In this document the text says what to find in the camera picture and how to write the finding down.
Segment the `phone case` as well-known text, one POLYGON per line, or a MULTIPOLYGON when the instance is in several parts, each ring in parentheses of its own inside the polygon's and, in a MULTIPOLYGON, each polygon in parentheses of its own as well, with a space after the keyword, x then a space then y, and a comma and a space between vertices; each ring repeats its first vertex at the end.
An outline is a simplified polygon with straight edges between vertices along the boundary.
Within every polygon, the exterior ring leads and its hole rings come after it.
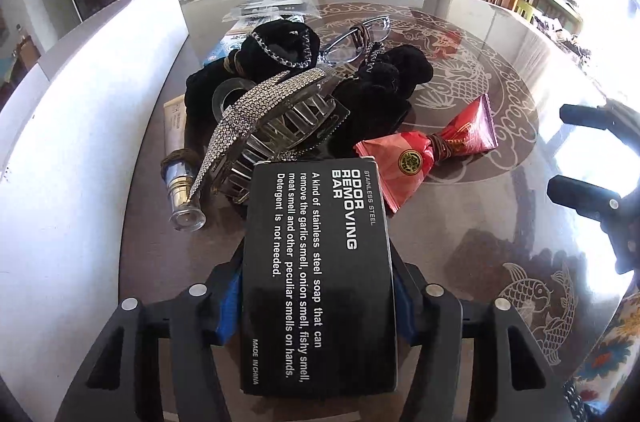
POLYGON ((321 13, 311 0, 246 0, 232 8, 222 19, 232 20, 258 18, 320 18, 321 13))

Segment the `floral cushion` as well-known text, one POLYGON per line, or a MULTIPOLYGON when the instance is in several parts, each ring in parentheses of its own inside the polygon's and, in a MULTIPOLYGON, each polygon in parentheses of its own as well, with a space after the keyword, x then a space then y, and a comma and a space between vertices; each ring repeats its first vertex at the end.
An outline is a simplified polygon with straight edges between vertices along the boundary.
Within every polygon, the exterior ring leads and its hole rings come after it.
POLYGON ((593 347, 564 385, 564 397, 574 421, 602 421, 623 388, 639 369, 639 291, 622 303, 593 347))

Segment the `large white cardboard box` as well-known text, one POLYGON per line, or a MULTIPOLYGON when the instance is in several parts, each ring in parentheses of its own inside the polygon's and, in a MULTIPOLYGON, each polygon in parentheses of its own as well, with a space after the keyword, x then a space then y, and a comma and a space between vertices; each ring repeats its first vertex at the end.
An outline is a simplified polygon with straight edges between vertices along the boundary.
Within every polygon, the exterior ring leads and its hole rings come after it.
POLYGON ((51 421, 118 303, 132 175, 186 42, 179 0, 118 0, 66 34, 1 112, 1 376, 51 421))

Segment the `red foil sachet packet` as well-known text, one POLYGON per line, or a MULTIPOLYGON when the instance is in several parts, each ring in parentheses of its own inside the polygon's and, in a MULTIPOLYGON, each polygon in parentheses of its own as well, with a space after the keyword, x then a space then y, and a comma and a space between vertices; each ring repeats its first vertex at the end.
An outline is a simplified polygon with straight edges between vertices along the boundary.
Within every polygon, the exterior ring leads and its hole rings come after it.
POLYGON ((488 153, 497 147, 489 97, 482 94, 437 133, 394 133, 361 141, 355 151, 375 160, 386 205, 397 213, 436 163, 488 153))

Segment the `clear frame glasses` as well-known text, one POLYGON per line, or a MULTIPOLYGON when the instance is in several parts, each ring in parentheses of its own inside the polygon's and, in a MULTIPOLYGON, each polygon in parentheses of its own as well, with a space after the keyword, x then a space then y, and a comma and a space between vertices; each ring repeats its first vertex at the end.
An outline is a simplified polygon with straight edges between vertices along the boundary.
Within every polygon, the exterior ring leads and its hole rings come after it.
POLYGON ((390 16, 367 18, 323 46, 319 58, 323 64, 330 66, 350 64, 379 49, 389 35, 390 16))

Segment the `cosmetic tube with silver cap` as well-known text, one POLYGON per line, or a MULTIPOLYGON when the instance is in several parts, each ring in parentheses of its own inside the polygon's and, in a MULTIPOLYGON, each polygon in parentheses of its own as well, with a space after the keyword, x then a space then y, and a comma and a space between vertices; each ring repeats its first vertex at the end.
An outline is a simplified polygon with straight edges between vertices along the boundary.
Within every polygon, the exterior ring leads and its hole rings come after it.
POLYGON ((171 208, 170 223, 176 231, 198 231, 206 223, 200 199, 191 198, 201 158, 186 146, 186 105, 184 95, 164 104, 165 157, 160 163, 160 176, 171 208))

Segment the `rhinestone hair claw clip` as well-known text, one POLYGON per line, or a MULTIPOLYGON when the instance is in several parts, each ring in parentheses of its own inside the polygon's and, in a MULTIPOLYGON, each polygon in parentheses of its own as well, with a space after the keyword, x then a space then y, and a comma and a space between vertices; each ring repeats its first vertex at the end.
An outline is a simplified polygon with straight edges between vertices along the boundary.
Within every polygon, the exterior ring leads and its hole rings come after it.
POLYGON ((343 81, 320 66, 297 75, 284 71, 258 84, 245 78, 218 84, 210 102, 216 127, 189 199, 208 189, 242 205, 258 164, 317 153, 349 115, 333 96, 343 81))

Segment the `blue white nail cream box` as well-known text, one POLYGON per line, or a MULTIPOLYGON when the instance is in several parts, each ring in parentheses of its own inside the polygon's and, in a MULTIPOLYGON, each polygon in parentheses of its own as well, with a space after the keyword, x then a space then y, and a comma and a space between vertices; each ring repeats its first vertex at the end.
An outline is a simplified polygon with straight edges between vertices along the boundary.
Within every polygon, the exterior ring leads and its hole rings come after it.
POLYGON ((216 62, 216 60, 227 57, 231 51, 237 50, 242 46, 245 38, 246 34, 225 34, 205 56, 203 65, 207 66, 216 62))

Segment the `black odor removing bar box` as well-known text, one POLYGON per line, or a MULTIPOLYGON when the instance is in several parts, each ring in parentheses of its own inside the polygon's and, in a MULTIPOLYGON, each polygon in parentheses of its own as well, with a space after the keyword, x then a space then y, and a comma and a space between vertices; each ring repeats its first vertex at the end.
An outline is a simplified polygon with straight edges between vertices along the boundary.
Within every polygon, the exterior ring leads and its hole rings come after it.
POLYGON ((332 398, 395 390, 392 257, 373 160, 257 167, 241 281, 244 393, 332 398))

